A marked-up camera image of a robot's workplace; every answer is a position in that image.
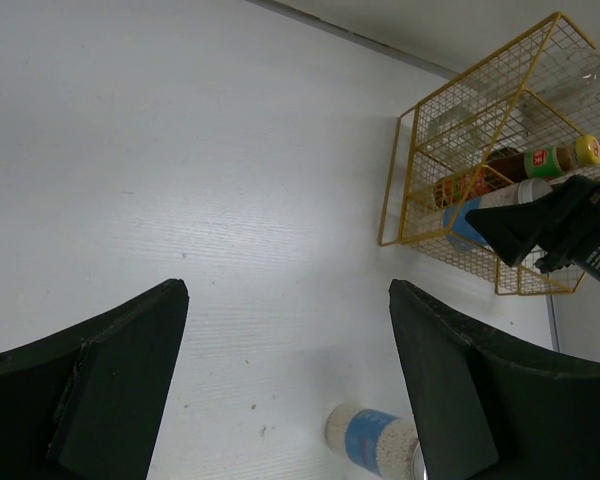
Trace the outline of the dark liquid glass bottle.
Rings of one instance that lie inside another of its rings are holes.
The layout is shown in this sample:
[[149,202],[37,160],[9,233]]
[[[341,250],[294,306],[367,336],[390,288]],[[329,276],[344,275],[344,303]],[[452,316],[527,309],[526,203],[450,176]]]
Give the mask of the dark liquid glass bottle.
[[600,50],[569,47],[545,54],[519,100],[524,126],[536,133],[561,118],[600,133]]

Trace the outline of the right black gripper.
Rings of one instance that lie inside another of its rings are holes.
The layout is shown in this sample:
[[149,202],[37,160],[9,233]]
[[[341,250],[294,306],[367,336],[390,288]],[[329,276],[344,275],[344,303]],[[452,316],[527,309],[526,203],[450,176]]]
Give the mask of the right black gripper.
[[491,210],[475,228],[507,265],[520,265],[535,249],[544,255],[534,266],[544,274],[571,265],[600,283],[600,180],[576,176],[531,203]]

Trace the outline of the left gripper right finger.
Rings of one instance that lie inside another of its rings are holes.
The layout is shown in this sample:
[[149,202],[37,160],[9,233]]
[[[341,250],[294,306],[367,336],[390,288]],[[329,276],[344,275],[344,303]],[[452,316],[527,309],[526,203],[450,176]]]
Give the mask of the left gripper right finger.
[[432,479],[600,479],[600,363],[465,315],[406,280],[390,316]]

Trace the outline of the clear glass oil bottle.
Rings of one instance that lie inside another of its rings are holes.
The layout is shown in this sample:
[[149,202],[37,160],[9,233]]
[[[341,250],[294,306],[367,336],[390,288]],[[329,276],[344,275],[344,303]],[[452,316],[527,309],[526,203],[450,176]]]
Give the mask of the clear glass oil bottle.
[[483,132],[477,125],[475,113],[462,105],[449,108],[430,120],[426,133],[426,147],[430,151],[471,151],[480,147],[483,140]]

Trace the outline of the silver lid shaker jar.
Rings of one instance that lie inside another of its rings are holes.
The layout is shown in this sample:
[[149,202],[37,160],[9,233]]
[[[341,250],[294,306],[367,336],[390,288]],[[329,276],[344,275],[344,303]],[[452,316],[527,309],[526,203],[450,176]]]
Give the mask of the silver lid shaker jar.
[[381,479],[426,478],[416,427],[401,417],[340,404],[326,420],[325,440],[331,451]]
[[489,220],[493,217],[491,210],[501,207],[512,207],[531,203],[553,191],[552,185],[544,179],[527,179],[508,185],[499,190],[465,200],[461,205],[445,209],[441,214],[441,225],[448,229],[445,239],[451,248],[460,253],[466,253],[477,247],[489,247],[490,244],[476,229],[475,215],[477,211],[488,210],[486,215],[479,214],[478,219]]

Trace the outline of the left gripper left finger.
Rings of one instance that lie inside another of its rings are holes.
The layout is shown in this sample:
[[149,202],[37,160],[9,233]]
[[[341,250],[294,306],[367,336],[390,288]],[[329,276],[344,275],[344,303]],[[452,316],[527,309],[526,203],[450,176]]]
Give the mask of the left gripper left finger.
[[169,279],[0,353],[0,479],[147,477],[188,312]]

